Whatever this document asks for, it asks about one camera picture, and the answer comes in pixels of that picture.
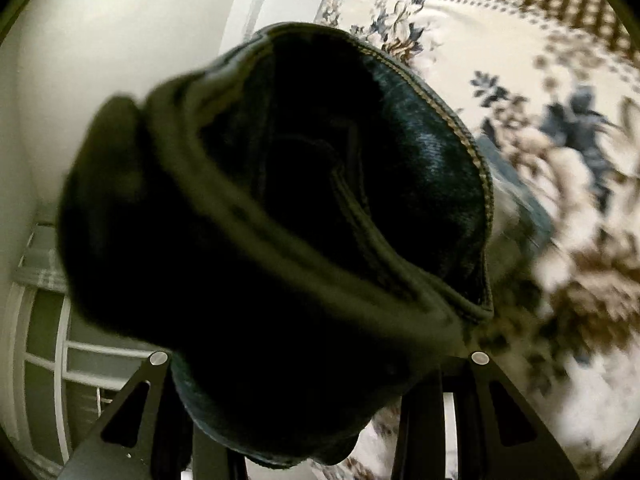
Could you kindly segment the dark blue denim pants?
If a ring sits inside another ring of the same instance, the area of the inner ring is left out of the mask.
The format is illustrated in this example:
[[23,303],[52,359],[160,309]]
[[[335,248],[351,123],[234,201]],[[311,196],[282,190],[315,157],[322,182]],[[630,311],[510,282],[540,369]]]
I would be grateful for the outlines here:
[[552,231],[496,144],[405,65],[286,23],[101,105],[58,253],[88,322],[171,351],[201,430],[281,469],[345,458]]

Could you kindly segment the white shelf rack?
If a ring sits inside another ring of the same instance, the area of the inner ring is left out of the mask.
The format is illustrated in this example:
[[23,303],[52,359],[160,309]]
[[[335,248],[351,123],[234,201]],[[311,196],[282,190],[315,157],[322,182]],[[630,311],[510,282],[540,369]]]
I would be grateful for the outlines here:
[[[27,248],[55,249],[52,224],[36,223]],[[1,423],[29,466],[54,478],[154,349],[99,330],[67,294],[18,284],[13,273],[1,322]]]

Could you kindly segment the green plaid folded cloth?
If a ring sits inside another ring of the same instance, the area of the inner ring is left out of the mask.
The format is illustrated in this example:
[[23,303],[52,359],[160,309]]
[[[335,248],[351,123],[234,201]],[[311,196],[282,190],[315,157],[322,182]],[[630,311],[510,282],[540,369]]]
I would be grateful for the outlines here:
[[27,248],[13,273],[18,284],[66,294],[68,285],[55,249]]

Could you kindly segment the white floral bed blanket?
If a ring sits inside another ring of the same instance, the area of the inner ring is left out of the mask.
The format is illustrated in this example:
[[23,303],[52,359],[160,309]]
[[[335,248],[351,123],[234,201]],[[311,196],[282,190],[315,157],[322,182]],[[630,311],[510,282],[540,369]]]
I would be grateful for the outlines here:
[[323,0],[318,22],[422,77],[518,173],[534,256],[469,347],[533,405],[578,476],[639,421],[639,51],[606,0]]

